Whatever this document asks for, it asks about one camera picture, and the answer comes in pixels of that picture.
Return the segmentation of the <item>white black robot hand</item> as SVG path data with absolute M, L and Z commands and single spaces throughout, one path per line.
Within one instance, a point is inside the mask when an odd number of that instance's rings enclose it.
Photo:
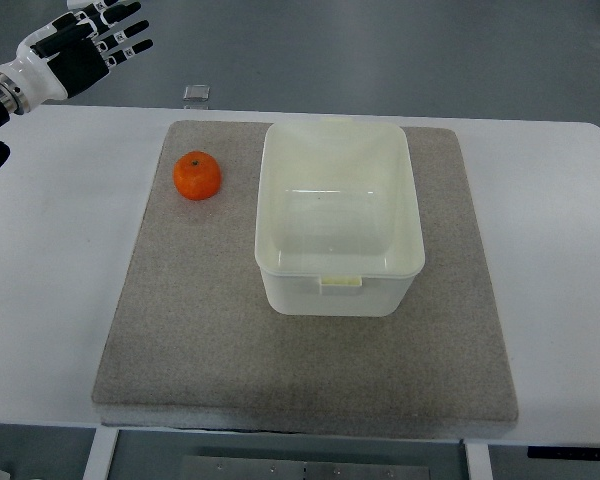
M 46 99 L 73 98 L 150 49 L 150 39 L 131 42 L 148 21 L 120 26 L 140 9 L 138 1 L 86 1 L 30 34 L 18 57 L 30 62 L 42 82 L 36 90 L 46 90 Z

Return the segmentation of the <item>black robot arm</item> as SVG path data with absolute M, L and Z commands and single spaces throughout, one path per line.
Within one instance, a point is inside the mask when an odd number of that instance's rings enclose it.
M 0 65 L 0 127 L 12 115 L 24 115 L 46 100 L 64 100 L 67 90 L 47 62 L 35 55 L 16 58 Z M 0 141 L 0 169 L 10 156 L 10 148 Z

